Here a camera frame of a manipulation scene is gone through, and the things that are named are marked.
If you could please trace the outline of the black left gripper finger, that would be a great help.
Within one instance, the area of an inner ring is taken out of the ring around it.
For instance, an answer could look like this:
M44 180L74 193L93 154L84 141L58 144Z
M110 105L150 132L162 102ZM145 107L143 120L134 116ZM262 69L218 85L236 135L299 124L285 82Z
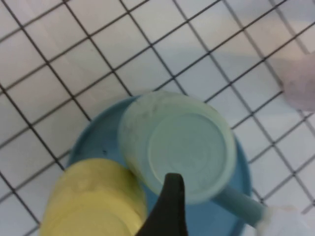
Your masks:
M185 186L180 174L165 176L158 200L137 233L139 236L187 236Z

